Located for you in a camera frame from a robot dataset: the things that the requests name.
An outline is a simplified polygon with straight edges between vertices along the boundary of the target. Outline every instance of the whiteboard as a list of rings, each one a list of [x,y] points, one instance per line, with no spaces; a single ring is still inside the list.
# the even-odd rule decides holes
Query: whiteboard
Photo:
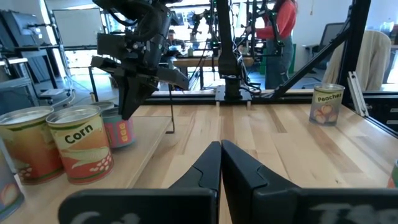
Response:
[[[97,45],[97,34],[104,32],[99,8],[54,10],[53,14],[64,47]]]

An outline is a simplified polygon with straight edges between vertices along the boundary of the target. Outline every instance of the wooden table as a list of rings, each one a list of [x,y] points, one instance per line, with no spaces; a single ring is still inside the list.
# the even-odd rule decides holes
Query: wooden table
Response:
[[[58,208],[68,195],[83,189],[117,188],[134,186],[152,157],[170,124],[170,117],[135,117],[134,130],[137,141],[122,151],[114,151],[112,173],[104,179],[87,185],[69,184],[66,174],[50,182],[24,186],[25,202],[22,207],[5,219],[2,224],[55,224]]]
[[[195,58],[177,58],[173,61],[176,67],[196,67],[200,61],[200,57]],[[211,67],[212,64],[211,57],[206,57],[201,60],[200,67]],[[254,59],[251,57],[243,57],[243,63],[245,66],[251,66],[254,63]],[[214,66],[218,66],[218,57],[214,58]]]
[[[139,115],[166,115],[168,107],[142,106]],[[348,108],[335,127],[308,122],[310,105],[176,106],[176,133],[159,144],[135,187],[167,188],[212,141],[229,139],[301,187],[385,187],[398,139]],[[224,193],[220,223],[231,223]]]

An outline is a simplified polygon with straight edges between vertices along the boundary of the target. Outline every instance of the orange can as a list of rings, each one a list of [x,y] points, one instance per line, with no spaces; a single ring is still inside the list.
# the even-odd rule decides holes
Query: orange can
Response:
[[[99,106],[74,106],[47,117],[68,180],[72,184],[97,181],[113,168],[100,112]]]
[[[0,136],[22,184],[41,184],[63,174],[57,146],[45,118],[50,106],[37,106],[0,116]]]

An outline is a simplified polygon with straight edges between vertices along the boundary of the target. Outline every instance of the can lid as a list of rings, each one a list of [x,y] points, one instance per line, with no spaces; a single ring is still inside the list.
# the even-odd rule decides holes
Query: can lid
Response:
[[[119,108],[115,107],[115,108],[110,108],[107,110],[102,111],[101,113],[103,118],[108,118],[108,117],[113,117],[113,116],[120,116],[119,115]]]
[[[332,83],[320,83],[316,84],[314,86],[314,89],[321,91],[339,91],[339,90],[344,90],[345,87],[342,85],[332,84]]]
[[[113,107],[114,103],[110,102],[110,101],[99,101],[99,102],[92,103],[91,105],[99,106],[101,108],[101,110],[106,110],[110,107]]]
[[[16,110],[0,116],[0,125],[21,124],[27,121],[43,118],[52,113],[54,109],[51,106],[35,106]]]
[[[74,106],[52,113],[46,121],[50,124],[67,124],[89,118],[100,111],[101,108],[95,105]]]

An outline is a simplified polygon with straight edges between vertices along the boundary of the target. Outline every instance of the red shirt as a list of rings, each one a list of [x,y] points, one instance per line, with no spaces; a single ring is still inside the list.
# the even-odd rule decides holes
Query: red shirt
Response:
[[[257,37],[260,39],[273,39],[274,32],[271,26],[267,26],[267,16],[264,16],[263,20],[266,23],[266,27],[256,29]],[[292,1],[286,1],[280,7],[276,23],[278,24],[281,38],[284,39],[292,33],[294,24],[296,23],[296,5]]]

